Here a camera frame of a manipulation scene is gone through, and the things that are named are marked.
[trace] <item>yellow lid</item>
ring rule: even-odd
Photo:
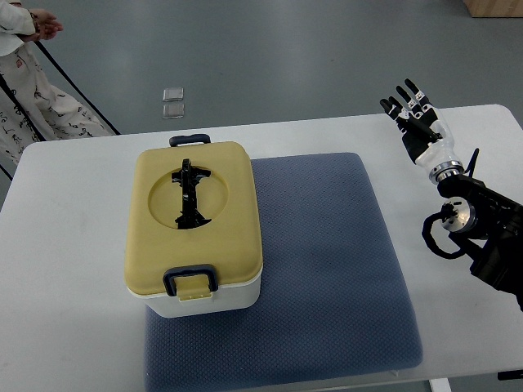
[[[189,158],[211,175],[196,185],[198,211],[206,225],[178,229],[181,187],[171,174]],[[125,255],[127,287],[137,295],[166,292],[168,270],[211,265],[218,286],[245,283],[262,267],[262,237],[253,170],[243,147],[234,142],[147,150],[136,163]],[[173,279],[183,282],[184,279]],[[207,285],[207,278],[185,279]]]

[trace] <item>yellow latch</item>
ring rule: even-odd
[[[180,301],[197,300],[212,296],[207,275],[178,276],[174,278]]]

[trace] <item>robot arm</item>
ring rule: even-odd
[[[453,152],[454,138],[437,108],[410,80],[396,88],[407,109],[391,96],[380,104],[400,129],[412,161],[423,167],[447,201],[440,212],[429,216],[422,236],[438,256],[455,259],[468,255],[472,275],[497,290],[516,295],[523,310],[523,206],[488,189],[472,178],[477,149],[467,170]],[[449,238],[459,247],[454,253],[441,250],[431,236],[432,224],[441,221]],[[486,240],[480,247],[472,239]]]

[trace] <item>gray floor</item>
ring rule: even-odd
[[[379,100],[405,78],[440,107],[501,104],[523,124],[523,19],[472,19],[460,0],[25,5],[59,16],[65,31],[46,47],[123,134],[381,113]],[[34,50],[50,80],[72,92]],[[163,89],[178,86],[186,115],[163,120]],[[0,203],[8,186],[0,178]],[[495,375],[450,383],[455,392],[523,388]]]

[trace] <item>black handle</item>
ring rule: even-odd
[[[177,296],[177,285],[174,278],[179,276],[207,275],[209,279],[209,290],[215,292],[218,289],[218,278],[216,270],[210,264],[192,265],[187,267],[171,268],[163,274],[163,284],[169,296]]]
[[[190,136],[173,136],[169,139],[169,145],[171,147],[177,147],[178,145],[187,145],[189,143],[210,143],[211,137],[204,133],[196,133]]]

